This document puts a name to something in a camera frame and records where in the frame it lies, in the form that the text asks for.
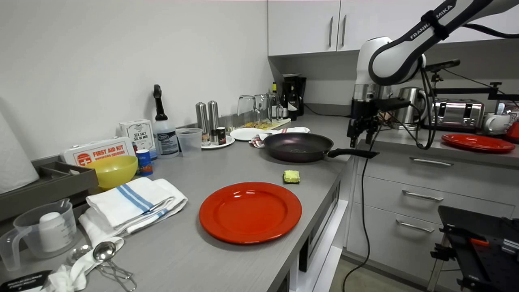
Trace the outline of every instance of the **frying pan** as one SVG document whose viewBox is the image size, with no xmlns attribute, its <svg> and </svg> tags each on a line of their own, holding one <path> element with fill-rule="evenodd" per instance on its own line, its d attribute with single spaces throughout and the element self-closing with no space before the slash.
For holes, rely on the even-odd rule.
<svg viewBox="0 0 519 292">
<path fill-rule="evenodd" d="M 263 140 L 268 154 L 287 162 L 313 162 L 325 156 L 355 155 L 373 158 L 378 152 L 357 149 L 335 149 L 333 141 L 325 136 L 310 133 L 283 133 L 268 136 Z"/>
</svg>

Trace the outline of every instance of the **yellow sponge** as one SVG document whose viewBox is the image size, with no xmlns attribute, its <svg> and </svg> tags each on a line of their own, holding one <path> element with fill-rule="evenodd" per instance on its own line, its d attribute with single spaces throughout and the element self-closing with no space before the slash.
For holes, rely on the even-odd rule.
<svg viewBox="0 0 519 292">
<path fill-rule="evenodd" d="M 299 171 L 297 170 L 285 170 L 283 172 L 283 181 L 286 183 L 299 183 Z"/>
</svg>

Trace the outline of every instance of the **cabinet handle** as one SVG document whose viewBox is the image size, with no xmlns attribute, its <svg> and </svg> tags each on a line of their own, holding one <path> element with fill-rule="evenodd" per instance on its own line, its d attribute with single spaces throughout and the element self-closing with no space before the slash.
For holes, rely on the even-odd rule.
<svg viewBox="0 0 519 292">
<path fill-rule="evenodd" d="M 333 28 L 333 16 L 330 19 L 330 36 L 328 38 L 328 46 L 332 47 L 332 28 Z"/>
<path fill-rule="evenodd" d="M 409 223 L 405 223 L 404 221 L 400 221 L 398 219 L 396 219 L 396 220 L 397 220 L 397 224 L 400 225 L 400 226 L 409 227 L 411 229 L 418 230 L 418 231 L 424 231 L 424 232 L 427 232 L 427 233 L 433 233 L 434 232 L 434 229 L 423 228 L 423 227 L 420 227 L 420 226 L 416 226 L 416 225 L 412 225 L 412 224 L 409 224 Z"/>
<path fill-rule="evenodd" d="M 402 193 L 403 193 L 404 195 L 407 195 L 407 196 L 418 197 L 418 198 L 424 198 L 424 199 L 426 199 L 426 200 L 431 200 L 431 201 L 435 201 L 435 202 L 441 202 L 441 201 L 443 201 L 443 198 L 437 198 L 437 197 L 431 197 L 431 196 L 421 195 L 421 194 L 412 193 L 412 192 L 410 192 L 410 191 L 406 191 L 406 190 L 402 190 Z"/>
<path fill-rule="evenodd" d="M 344 47 L 344 35 L 346 34 L 346 15 L 344 15 L 344 20 L 343 20 L 343 47 Z"/>
<path fill-rule="evenodd" d="M 416 162 L 423 162 L 423 163 L 429 163 L 429 164 L 434 164 L 434 165 L 439 165 L 439 166 L 445 166 L 445 167 L 451 167 L 451 166 L 454 165 L 453 163 L 447 163 L 447 162 L 441 162 L 441 161 L 427 160 L 427 159 L 414 158 L 414 157 L 409 157 L 409 158 L 410 158 L 412 161 L 416 161 Z"/>
</svg>

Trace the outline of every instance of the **gray countertop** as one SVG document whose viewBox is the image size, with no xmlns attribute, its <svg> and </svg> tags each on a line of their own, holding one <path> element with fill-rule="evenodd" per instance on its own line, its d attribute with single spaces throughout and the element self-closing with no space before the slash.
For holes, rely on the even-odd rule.
<svg viewBox="0 0 519 292">
<path fill-rule="evenodd" d="M 348 145 L 347 120 L 307 115 L 286 127 L 306 126 L 329 137 L 336 147 Z M 157 160 L 151 179 L 165 178 L 189 199 L 171 218 L 125 238 L 114 261 L 133 272 L 138 291 L 276 291 L 296 259 L 311 227 L 324 210 L 324 198 L 338 184 L 348 156 L 292 164 L 270 158 L 263 149 L 236 141 L 201 157 Z M 200 225 L 198 210 L 212 192 L 230 184 L 262 181 L 282 185 L 284 170 L 298 170 L 301 184 L 286 184 L 300 200 L 303 213 L 287 235 L 272 242 L 240 246 L 211 237 Z M 16 273 L 0 270 L 0 282 L 33 271 L 55 269 L 66 254 L 37 261 Z M 122 291 L 98 271 L 88 275 L 84 290 Z"/>
<path fill-rule="evenodd" d="M 428 130 L 420 130 L 418 137 L 420 143 L 426 144 Z M 436 131 L 434 143 L 428 150 L 421 150 L 416 147 L 415 141 L 409 136 L 405 130 L 387 130 L 381 131 L 375 141 L 374 150 L 394 149 L 401 152 L 420 153 L 425 156 L 453 158 L 470 163 L 492 165 L 503 168 L 519 168 L 519 148 L 512 152 L 504 154 L 472 152 L 463 149 L 453 148 L 442 141 L 442 135 L 455 134 L 448 131 Z M 368 145 L 365 140 L 361 139 L 359 147 L 367 149 Z"/>
</svg>

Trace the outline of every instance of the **white wall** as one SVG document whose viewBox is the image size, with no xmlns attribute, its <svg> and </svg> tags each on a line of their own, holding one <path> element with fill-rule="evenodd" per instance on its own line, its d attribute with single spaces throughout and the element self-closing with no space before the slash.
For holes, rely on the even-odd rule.
<svg viewBox="0 0 519 292">
<path fill-rule="evenodd" d="M 153 118 L 155 83 L 176 125 L 198 101 L 234 113 L 266 56 L 266 1 L 0 1 L 0 111 L 30 158 Z"/>
<path fill-rule="evenodd" d="M 508 94 L 519 94 L 518 47 L 518 41 L 509 40 L 445 44 L 432 48 L 426 56 L 429 64 L 460 59 L 461 65 L 452 68 L 451 71 L 487 84 L 494 81 L 503 82 L 501 90 Z M 308 78 L 305 102 L 351 104 L 357 78 L 357 57 L 358 52 L 345 52 L 270 59 L 280 73 L 302 73 Z M 438 87 L 480 87 L 476 83 L 446 72 L 441 73 L 441 76 L 445 81 L 439 83 Z M 397 90 L 404 86 L 423 87 L 421 79 L 415 79 L 392 88 Z M 472 98 L 484 101 L 488 110 L 494 109 L 495 102 L 487 101 L 487 96 L 476 95 Z"/>
</svg>

